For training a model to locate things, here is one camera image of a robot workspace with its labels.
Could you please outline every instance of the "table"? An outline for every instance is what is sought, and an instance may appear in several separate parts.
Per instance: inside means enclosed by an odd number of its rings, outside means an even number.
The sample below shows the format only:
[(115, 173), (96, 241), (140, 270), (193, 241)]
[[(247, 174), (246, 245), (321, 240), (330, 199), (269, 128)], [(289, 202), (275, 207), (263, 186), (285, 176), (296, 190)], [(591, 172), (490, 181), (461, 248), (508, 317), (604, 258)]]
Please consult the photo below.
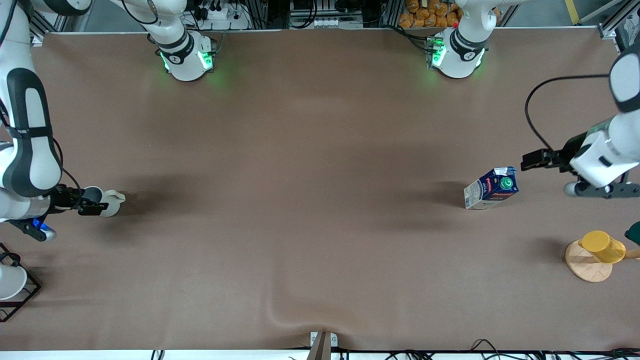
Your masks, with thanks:
[[(539, 169), (462, 208), (541, 147), (529, 91), (607, 72), (615, 47), (594, 28), (498, 29), (490, 47), (452, 80), (392, 31), (233, 33), (213, 74), (179, 83), (144, 35), (48, 35), (34, 57), (65, 167), (128, 200), (49, 217), (51, 243), (0, 227), (42, 282), (0, 347), (284, 348), (318, 329), (359, 349), (637, 346), (640, 264), (589, 284), (562, 256), (594, 229), (631, 247), (640, 201), (569, 198), (571, 176)], [(531, 103), (557, 147), (615, 113), (603, 79)]]

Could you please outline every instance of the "metal bracket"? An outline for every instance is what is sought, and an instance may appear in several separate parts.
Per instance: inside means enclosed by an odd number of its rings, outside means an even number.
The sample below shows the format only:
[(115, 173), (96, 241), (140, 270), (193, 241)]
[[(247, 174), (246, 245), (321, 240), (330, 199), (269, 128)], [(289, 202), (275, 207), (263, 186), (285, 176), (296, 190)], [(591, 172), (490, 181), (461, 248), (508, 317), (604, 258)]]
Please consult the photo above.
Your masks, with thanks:
[(40, 242), (48, 240), (47, 233), (43, 229), (39, 229), (38, 227), (34, 226), (32, 218), (24, 220), (9, 220), (7, 222), (20, 229), (23, 234), (29, 235), (30, 237)]
[(599, 32), (600, 38), (602, 40), (612, 40), (612, 39), (616, 38), (616, 31), (615, 30), (611, 30), (610, 32), (607, 32), (602, 27), (602, 24), (598, 24), (598, 32)]
[(631, 183), (611, 183), (603, 188), (595, 188), (586, 181), (570, 183), (565, 186), (565, 192), (569, 196), (601, 197), (603, 199), (620, 199), (640, 197), (640, 185)]
[(330, 360), (331, 347), (338, 346), (338, 336), (332, 332), (312, 332), (311, 350), (307, 360)]
[[(338, 347), (338, 336), (334, 333), (331, 333), (330, 335), (331, 335), (331, 346)], [(309, 345), (314, 346), (314, 342), (316, 341), (317, 336), (318, 336), (317, 331), (311, 332), (311, 342), (309, 343)]]

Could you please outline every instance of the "black cable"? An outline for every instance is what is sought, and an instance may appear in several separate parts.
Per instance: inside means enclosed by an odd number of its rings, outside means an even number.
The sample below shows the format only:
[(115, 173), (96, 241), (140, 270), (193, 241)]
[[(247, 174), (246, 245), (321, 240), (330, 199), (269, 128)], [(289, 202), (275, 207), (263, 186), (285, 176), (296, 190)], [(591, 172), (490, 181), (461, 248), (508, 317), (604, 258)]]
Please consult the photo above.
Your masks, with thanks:
[(53, 140), (53, 143), (56, 144), (56, 147), (58, 148), (58, 156), (60, 157), (60, 167), (64, 167), (65, 166), (65, 156), (62, 155), (62, 148), (60, 147), (60, 143), (58, 143), (58, 141), (54, 137), (52, 137), (51, 139)]
[(4, 118), (9, 117), (9, 111), (4, 107), (4, 103), (2, 102), (2, 100), (0, 100), (0, 118), (2, 119), (2, 123), (5, 127), (9, 127), (9, 123), (7, 122), (7, 120)]
[(482, 344), (482, 343), (486, 343), (487, 345), (489, 345), (489, 346), (493, 349), (493, 351), (495, 352), (495, 355), (491, 355), (490, 357), (486, 357), (486, 358), (484, 357), (484, 354), (481, 354), (481, 355), (482, 355), (483, 360), (487, 360), (487, 359), (489, 359), (489, 358), (491, 358), (491, 357), (493, 357), (493, 356), (497, 356), (497, 357), (498, 357), (498, 360), (502, 360), (502, 359), (500, 358), (500, 353), (498, 352), (498, 349), (496, 349), (496, 348), (493, 346), (493, 344), (491, 343), (491, 341), (489, 341), (489, 340), (487, 340), (487, 339), (478, 339), (478, 340), (476, 340), (476, 345), (475, 345), (475, 346), (473, 346), (471, 349), (475, 349), (475, 348), (477, 348), (477, 347), (478, 347), (478, 346), (480, 346), (480, 344)]
[(193, 18), (193, 23), (196, 26), (196, 30), (200, 31), (200, 25), (198, 25), (198, 21), (196, 20), (196, 15), (193, 14), (193, 10), (189, 10), (191, 17)]
[(485, 357), (484, 360), (489, 360), (489, 359), (491, 359), (493, 357), (496, 357), (496, 356), (498, 357), (498, 359), (500, 359), (501, 356), (504, 356), (504, 357), (508, 357), (510, 359), (515, 359), (515, 360), (526, 360), (526, 359), (522, 359), (521, 357), (512, 356), (512, 355), (509, 355), (509, 354), (504, 354), (502, 352), (496, 352), (495, 354), (489, 355), (489, 356)]
[(575, 352), (567, 351), (567, 354), (569, 354), (575, 360), (582, 360), (578, 355), (575, 354)]
[(0, 46), (4, 42), (4, 38), (6, 37), (7, 32), (9, 32), (9, 27), (11, 26), (11, 20), (13, 19), (13, 12), (15, 11), (15, 6), (18, 4), (18, 0), (13, 0), (9, 7), (9, 16), (6, 18), (6, 23), (4, 24), (4, 29), (2, 29), (2, 34), (0, 34)]
[(544, 139), (544, 137), (542, 137), (542, 135), (540, 135), (540, 133), (538, 132), (538, 130), (536, 129), (535, 126), (533, 126), (533, 123), (531, 122), (531, 117), (529, 116), (529, 101), (531, 101), (531, 97), (533, 97), (533, 94), (536, 93), (536, 91), (541, 88), (542, 86), (552, 83), (554, 81), (559, 81), (559, 80), (571, 80), (571, 79), (593, 79), (593, 78), (608, 78), (609, 75), (608, 74), (590, 74), (590, 75), (572, 75), (572, 76), (559, 76), (557, 78), (552, 78), (549, 80), (545, 80), (543, 82), (541, 82), (540, 84), (538, 84), (538, 86), (534, 87), (533, 90), (531, 90), (531, 92), (529, 93), (529, 96), (527, 96), (527, 100), (524, 102), (524, 116), (527, 118), (527, 123), (529, 124), (529, 127), (531, 128), (531, 131), (533, 131), (533, 133), (538, 137), (538, 139), (540, 139), (540, 141), (550, 150), (553, 151), (553, 148), (551, 147), (551, 145), (549, 145), (549, 143)]
[[(164, 350), (158, 350), (158, 358), (157, 360), (162, 360), (164, 358)], [(156, 350), (151, 352), (151, 360), (156, 360)]]
[(420, 44), (416, 43), (414, 40), (420, 40), (420, 41), (427, 41), (427, 37), (419, 37), (417, 35), (412, 35), (407, 33), (404, 29), (398, 28), (397, 26), (393, 26), (393, 25), (383, 25), (383, 28), (389, 28), (392, 29), (393, 31), (395, 31), (396, 33), (399, 33), (400, 35), (404, 36), (407, 38), (407, 40), (409, 40), (411, 42), (411, 44), (413, 44), (413, 46), (417, 47), (418, 49), (426, 52), (426, 53), (432, 53), (433, 51), (430, 49), (427, 49), (425, 47), (422, 47)]
[(153, 25), (153, 24), (158, 22), (158, 14), (157, 14), (157, 12), (153, 12), (154, 16), (156, 17), (153, 21), (151, 21), (151, 22), (140, 21), (140, 20), (138, 20), (138, 18), (133, 16), (133, 14), (129, 11), (129, 9), (127, 8), (127, 5), (125, 4), (124, 0), (120, 0), (120, 2), (122, 3), (122, 7), (124, 8), (124, 11), (126, 11), (129, 14), (129, 16), (131, 16), (135, 21), (137, 21), (138, 24)]
[(391, 354), (391, 355), (387, 356), (387, 358), (386, 358), (385, 360), (389, 360), (389, 359), (391, 359), (392, 357), (393, 357), (395, 360), (399, 360), (399, 359), (397, 358), (397, 356), (396, 356), (396, 355), (400, 354), (399, 352), (398, 352), (398, 353), (391, 352), (390, 354)]
[(316, 21), (316, 17), (318, 14), (318, 5), (316, 3), (316, 0), (309, 0), (309, 1), (311, 1), (311, 7), (309, 8), (309, 18), (305, 20), (304, 24), (302, 25), (291, 25), (292, 28), (304, 29), (309, 27), (309, 25), (313, 24), (314, 21)]
[(269, 22), (268, 21), (264, 21), (262, 19), (258, 19), (257, 17), (255, 17), (252, 13), (251, 13), (251, 9), (245, 9), (244, 6), (242, 6), (242, 4), (240, 4), (240, 7), (242, 8), (243, 13), (247, 14), (247, 16), (249, 16), (250, 18), (252, 18), (253, 20), (257, 21), (257, 22), (261, 22), (265, 25), (268, 25)]
[(493, 344), (491, 343), (491, 341), (487, 340), (487, 339), (478, 339), (474, 342), (473, 346), (465, 351), (465, 352), (471, 352), (475, 349), (478, 348), (478, 346), (482, 345), (483, 343), (487, 343), (487, 345), (491, 346), (491, 348), (493, 349), (493, 351), (495, 351), (496, 353), (498, 352), (498, 350), (495, 349), (495, 347), (493, 346)]
[(82, 195), (81, 193), (81, 188), (80, 188), (80, 184), (78, 184), (77, 180), (74, 178), (73, 175), (71, 175), (70, 172), (68, 172), (65, 168), (61, 167), (62, 171), (69, 176), (69, 179), (71, 179), (71, 181), (74, 182), (74, 184), (76, 185), (76, 188), (78, 189), (78, 199), (76, 200), (76, 203), (73, 205), (72, 209), (77, 209), (78, 205), (80, 205), (80, 202), (82, 202)]

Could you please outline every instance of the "white cup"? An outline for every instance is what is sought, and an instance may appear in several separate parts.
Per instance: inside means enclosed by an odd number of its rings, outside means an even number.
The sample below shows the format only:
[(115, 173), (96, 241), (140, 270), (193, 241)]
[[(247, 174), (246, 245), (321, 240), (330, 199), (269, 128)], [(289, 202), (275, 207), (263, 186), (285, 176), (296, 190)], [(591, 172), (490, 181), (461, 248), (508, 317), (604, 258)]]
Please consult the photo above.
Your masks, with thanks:
[(100, 216), (105, 218), (115, 215), (118, 210), (120, 210), (120, 203), (127, 200), (127, 197), (124, 194), (115, 190), (107, 190), (103, 192), (98, 186), (87, 186), (84, 189), (82, 197), (94, 202), (106, 202), (109, 204), (109, 206), (100, 213)]
[(20, 256), (12, 252), (4, 252), (0, 254), (0, 261), (7, 256), (13, 259), (13, 263), (0, 264), (0, 300), (16, 296), (27, 283), (27, 270), (20, 266)]

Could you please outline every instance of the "blue carton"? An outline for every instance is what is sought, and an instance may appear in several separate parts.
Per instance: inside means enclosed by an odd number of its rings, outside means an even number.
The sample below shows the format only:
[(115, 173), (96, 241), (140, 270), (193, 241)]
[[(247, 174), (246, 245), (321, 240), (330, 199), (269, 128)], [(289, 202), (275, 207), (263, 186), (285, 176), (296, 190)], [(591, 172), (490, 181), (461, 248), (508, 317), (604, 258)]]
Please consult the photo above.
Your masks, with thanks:
[(484, 210), (518, 192), (515, 167), (497, 167), (465, 188), (465, 207)]

